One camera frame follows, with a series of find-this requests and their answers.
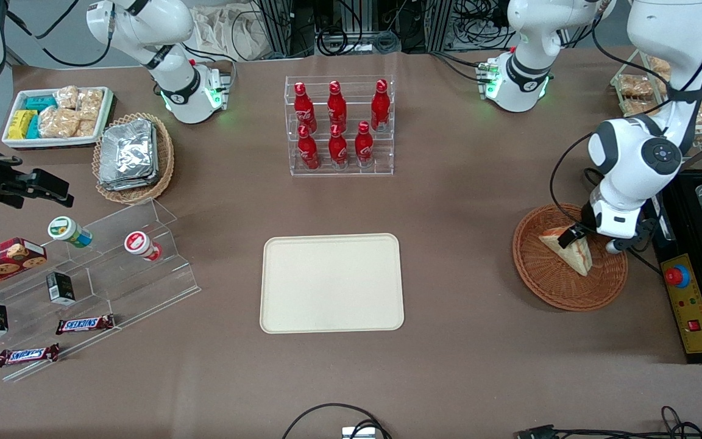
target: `wicker basket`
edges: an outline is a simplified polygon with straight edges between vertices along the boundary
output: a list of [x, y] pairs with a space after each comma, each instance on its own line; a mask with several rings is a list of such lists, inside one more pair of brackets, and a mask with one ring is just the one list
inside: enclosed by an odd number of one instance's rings
[[[123, 123], [129, 123], [134, 119], [143, 118], [150, 120], [156, 125], [156, 147], [158, 148], [158, 169], [161, 173], [161, 178], [153, 186], [145, 187], [135, 187], [134, 189], [126, 189], [125, 191], [108, 191], [102, 186], [97, 184], [97, 191], [112, 202], [119, 202], [123, 204], [136, 204], [141, 202], [146, 198], [156, 198], [167, 189], [169, 181], [172, 180], [172, 172], [175, 169], [175, 150], [172, 147], [172, 139], [170, 139], [169, 133], [167, 133], [167, 128], [164, 123], [161, 122], [156, 116], [150, 114], [127, 114], [124, 117], [114, 120], [110, 125], [121, 125]], [[91, 171], [94, 173], [94, 177], [99, 180], [99, 155], [101, 150], [102, 139], [99, 137], [97, 139], [97, 144], [94, 147], [94, 161], [91, 164]]]
[[[581, 215], [576, 205], [562, 207], [576, 218]], [[593, 311], [611, 303], [622, 291], [627, 281], [627, 256], [606, 252], [608, 238], [589, 234], [592, 268], [583, 277], [538, 239], [545, 230], [571, 224], [554, 205], [533, 210], [513, 234], [513, 260], [524, 284], [544, 302], [568, 311]]]

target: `acrylic display stand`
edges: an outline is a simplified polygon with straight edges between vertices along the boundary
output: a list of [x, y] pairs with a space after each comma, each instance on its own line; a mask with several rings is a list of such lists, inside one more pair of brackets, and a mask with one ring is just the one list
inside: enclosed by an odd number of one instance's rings
[[[64, 241], [45, 244], [48, 261], [2, 282], [0, 304], [7, 307], [9, 330], [0, 337], [3, 349], [45, 348], [59, 343], [59, 360], [118, 333], [137, 321], [200, 291], [189, 262], [175, 246], [167, 225], [175, 216], [153, 199], [131, 205], [86, 228], [94, 239], [86, 248]], [[161, 245], [161, 257], [145, 261], [126, 252], [127, 234], [144, 231]], [[45, 277], [61, 272], [72, 278], [76, 302], [51, 303]], [[115, 327], [56, 335], [60, 319], [115, 315]], [[20, 380], [53, 364], [28, 362], [2, 368], [3, 380]]]
[[[392, 105], [389, 109], [389, 127], [385, 132], [374, 132], [373, 134], [373, 164], [368, 168], [360, 168], [356, 164], [356, 153], [354, 151], [354, 138], [356, 137], [359, 122], [367, 120], [370, 122], [371, 102], [375, 95], [375, 83], [385, 79], [388, 81], [388, 94]], [[336, 170], [332, 167], [329, 156], [329, 113], [327, 109], [327, 99], [329, 98], [329, 83], [331, 81], [340, 83], [341, 92], [346, 99], [348, 109], [348, 119], [346, 120], [346, 133], [343, 135], [348, 142], [348, 162], [349, 165], [344, 170]], [[321, 158], [321, 167], [317, 170], [309, 170], [300, 158], [300, 149], [297, 141], [299, 123], [294, 112], [294, 84], [304, 83], [307, 95], [313, 101], [314, 111], [318, 129], [313, 134], [313, 139], [318, 147], [318, 155]], [[351, 175], [392, 175], [395, 170], [395, 78], [393, 75], [359, 75], [359, 76], [334, 76], [334, 77], [286, 77], [284, 90], [285, 116], [286, 116], [286, 139], [289, 143], [289, 169], [293, 176], [300, 177], [337, 177]]]

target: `snickers bar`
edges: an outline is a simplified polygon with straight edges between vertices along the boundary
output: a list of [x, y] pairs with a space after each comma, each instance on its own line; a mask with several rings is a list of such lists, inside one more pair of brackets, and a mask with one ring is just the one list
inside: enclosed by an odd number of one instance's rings
[[58, 353], [58, 343], [47, 348], [25, 349], [22, 351], [9, 351], [5, 349], [0, 353], [0, 367], [40, 360], [50, 360], [53, 362], [59, 359]]
[[86, 319], [59, 320], [56, 335], [65, 332], [80, 332], [85, 330], [106, 330], [115, 326], [112, 314]]

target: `coca-cola bottle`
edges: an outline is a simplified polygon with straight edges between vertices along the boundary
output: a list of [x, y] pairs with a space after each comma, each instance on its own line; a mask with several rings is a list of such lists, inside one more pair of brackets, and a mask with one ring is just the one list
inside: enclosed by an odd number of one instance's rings
[[373, 136], [370, 134], [370, 124], [359, 122], [359, 133], [354, 139], [356, 148], [356, 163], [360, 168], [368, 168], [373, 164]]
[[310, 131], [304, 125], [297, 128], [297, 133], [300, 134], [300, 140], [297, 142], [297, 147], [300, 148], [300, 158], [308, 170], [317, 170], [321, 166], [321, 158], [318, 156], [316, 141], [310, 136]]
[[348, 155], [346, 153], [346, 139], [339, 125], [329, 127], [329, 156], [332, 158], [332, 167], [336, 170], [344, 170], [348, 167]]
[[300, 125], [308, 127], [310, 133], [313, 134], [318, 128], [318, 123], [316, 122], [313, 102], [310, 101], [310, 97], [305, 92], [305, 84], [301, 82], [294, 84], [294, 92], [296, 94], [294, 112], [297, 114], [297, 120], [300, 121]]
[[329, 123], [340, 127], [340, 133], [346, 132], [346, 100], [340, 93], [340, 83], [336, 80], [329, 83], [329, 99], [327, 100], [329, 108]]
[[381, 133], [389, 129], [389, 108], [392, 105], [392, 101], [389, 99], [389, 94], [387, 93], [388, 84], [386, 80], [379, 79], [375, 83], [375, 96], [373, 96], [372, 116], [370, 118], [370, 125], [373, 131]]

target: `bread slice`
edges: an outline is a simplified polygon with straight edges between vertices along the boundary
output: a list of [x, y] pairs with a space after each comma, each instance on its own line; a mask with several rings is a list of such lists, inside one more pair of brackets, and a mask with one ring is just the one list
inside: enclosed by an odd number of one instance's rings
[[541, 239], [546, 247], [551, 248], [552, 252], [557, 253], [557, 256], [560, 256], [572, 269], [586, 276], [592, 268], [592, 254], [587, 244], [587, 237], [577, 239], [568, 247], [562, 248], [559, 246], [558, 239], [565, 230], [568, 230], [568, 227], [555, 227], [544, 231], [538, 239]]

